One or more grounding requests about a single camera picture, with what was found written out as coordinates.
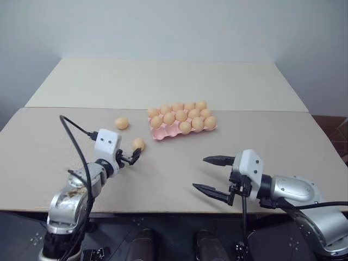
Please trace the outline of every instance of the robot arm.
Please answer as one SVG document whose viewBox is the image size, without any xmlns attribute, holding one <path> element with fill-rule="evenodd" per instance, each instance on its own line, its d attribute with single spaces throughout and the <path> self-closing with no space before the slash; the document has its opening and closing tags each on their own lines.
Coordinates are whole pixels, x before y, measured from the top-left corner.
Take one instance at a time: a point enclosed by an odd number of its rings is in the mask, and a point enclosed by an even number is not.
<svg viewBox="0 0 348 261">
<path fill-rule="evenodd" d="M 299 176 L 263 175 L 263 162 L 253 150 L 242 151 L 235 158 L 213 156 L 204 161 L 220 166 L 232 165 L 230 193 L 193 184 L 199 191 L 231 206 L 237 194 L 250 200 L 259 199 L 264 208 L 282 208 L 294 219 L 317 256 L 336 259 L 348 255 L 348 221 L 336 207 L 300 209 L 325 202 L 314 183 Z"/>
<path fill-rule="evenodd" d="M 124 157 L 122 150 L 119 149 L 120 143 L 121 136 L 117 133 L 106 129 L 99 130 L 94 149 L 95 162 L 87 164 L 93 199 L 101 193 L 107 179 L 118 174 L 124 167 L 122 161 L 133 165 L 140 156 L 141 151 L 137 149 L 131 157 Z M 83 237 L 78 239 L 79 242 L 76 242 L 74 237 L 88 218 L 88 192 L 84 185 L 86 179 L 84 168 L 70 171 L 67 184 L 53 197 L 48 212 L 44 247 L 39 254 L 39 260 L 58 260 L 71 248 L 74 249 L 68 260 L 79 260 Z"/>
</svg>

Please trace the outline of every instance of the brown egg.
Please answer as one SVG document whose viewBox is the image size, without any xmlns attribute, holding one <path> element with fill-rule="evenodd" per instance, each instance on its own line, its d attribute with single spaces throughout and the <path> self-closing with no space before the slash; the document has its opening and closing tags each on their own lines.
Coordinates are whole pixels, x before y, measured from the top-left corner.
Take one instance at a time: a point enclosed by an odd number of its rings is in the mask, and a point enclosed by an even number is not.
<svg viewBox="0 0 348 261">
<path fill-rule="evenodd" d="M 148 108 L 147 110 L 147 116 L 149 116 L 150 118 L 153 118 L 155 116 L 158 116 L 159 113 L 158 113 L 158 109 L 155 109 L 155 108 Z"/>
<path fill-rule="evenodd" d="M 196 103 L 194 102 L 185 103 L 184 109 L 190 111 L 195 108 L 195 105 Z"/>
<path fill-rule="evenodd" d="M 192 128 L 195 129 L 195 132 L 200 132 L 204 128 L 204 122 L 200 117 L 195 117 L 191 121 Z"/>
<path fill-rule="evenodd" d="M 162 124 L 162 118 L 160 116 L 155 116 L 150 121 L 151 127 L 155 129 L 159 128 L 161 124 Z"/>
<path fill-rule="evenodd" d="M 127 118 L 118 118 L 115 120 L 115 126 L 117 129 L 126 129 L 129 126 Z"/>
<path fill-rule="evenodd" d="M 193 119 L 195 117 L 201 116 L 200 110 L 199 109 L 193 109 L 189 111 L 188 117 Z"/>
<path fill-rule="evenodd" d="M 166 114 L 166 113 L 170 113 L 172 111 L 172 108 L 168 105 L 162 105 L 161 108 L 159 109 L 159 111 L 161 112 L 161 114 Z"/>
<path fill-rule="evenodd" d="M 187 113 L 184 112 L 183 110 L 178 110 L 178 111 L 175 113 L 175 118 L 176 118 L 178 121 L 185 121 L 185 120 L 187 120 Z"/>
<path fill-rule="evenodd" d="M 204 120 L 204 125 L 208 128 L 208 129 L 213 129 L 216 126 L 216 121 L 215 121 L 215 117 L 214 116 L 210 116 L 207 117 Z"/>
<path fill-rule="evenodd" d="M 175 115 L 174 113 L 166 113 L 163 116 L 163 122 L 168 125 L 172 125 L 173 122 L 175 121 Z"/>
<path fill-rule="evenodd" d="M 201 116 L 203 118 L 207 118 L 207 117 L 210 117 L 212 115 L 212 111 L 209 110 L 209 109 L 203 109 L 201 110 Z"/>
<path fill-rule="evenodd" d="M 136 138 L 132 143 L 132 148 L 135 151 L 137 148 L 141 148 L 141 151 L 145 148 L 145 142 L 142 138 Z"/>
<path fill-rule="evenodd" d="M 179 130 L 182 131 L 183 134 L 190 133 L 191 129 L 192 129 L 192 127 L 191 127 L 190 122 L 184 121 L 184 122 L 181 122 L 179 125 Z"/>
<path fill-rule="evenodd" d="M 200 102 L 196 102 L 196 108 L 199 110 L 203 110 L 207 107 L 207 102 L 205 101 L 200 101 Z"/>
<path fill-rule="evenodd" d="M 182 103 L 176 102 L 172 106 L 173 111 L 178 111 L 184 109 L 184 105 Z"/>
</svg>

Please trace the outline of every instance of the floor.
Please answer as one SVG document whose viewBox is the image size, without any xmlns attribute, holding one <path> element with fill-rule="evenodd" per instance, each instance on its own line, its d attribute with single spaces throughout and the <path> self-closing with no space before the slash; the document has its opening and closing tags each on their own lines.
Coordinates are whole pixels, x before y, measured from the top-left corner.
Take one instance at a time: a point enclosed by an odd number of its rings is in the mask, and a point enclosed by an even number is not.
<svg viewBox="0 0 348 261">
<path fill-rule="evenodd" d="M 155 231 L 157 261 L 194 261 L 192 239 L 196 231 L 207 229 L 221 240 L 230 259 L 235 260 L 234 243 L 241 240 L 241 217 L 231 215 L 144 215 L 114 216 L 94 220 L 97 229 L 86 234 L 83 249 L 109 247 L 105 260 L 124 261 L 129 243 L 138 231 Z M 45 235 L 45 222 L 13 213 L 0 212 L 1 260 L 37 260 Z M 292 222 L 260 229 L 249 237 L 255 261 L 313 261 L 301 234 Z"/>
</svg>

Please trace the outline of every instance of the pink egg carton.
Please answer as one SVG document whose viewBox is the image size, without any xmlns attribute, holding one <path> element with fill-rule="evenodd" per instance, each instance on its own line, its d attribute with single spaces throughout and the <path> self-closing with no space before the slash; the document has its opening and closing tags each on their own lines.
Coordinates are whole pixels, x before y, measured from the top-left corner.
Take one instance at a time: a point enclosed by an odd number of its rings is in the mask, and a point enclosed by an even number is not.
<svg viewBox="0 0 348 261">
<path fill-rule="evenodd" d="M 168 125 L 168 124 L 165 124 L 165 123 L 162 123 L 161 126 L 159 128 L 153 128 L 151 127 L 150 125 L 150 121 L 151 121 L 151 118 L 148 117 L 148 124 L 149 124 L 149 127 L 150 127 L 150 130 L 151 130 L 151 134 L 152 134 L 152 138 L 154 140 L 163 140 L 165 137 L 175 137 L 176 135 L 178 134 L 182 134 L 183 132 L 179 129 L 179 125 L 180 125 L 180 121 L 176 120 L 174 121 L 174 123 L 172 125 Z M 186 120 L 187 122 L 190 122 L 192 121 L 192 119 L 190 118 L 187 118 Z M 202 131 L 212 131 L 213 129 L 215 129 L 217 127 L 217 125 L 212 128 L 212 129 L 209 129 L 208 127 L 204 126 L 203 130 Z"/>
</svg>

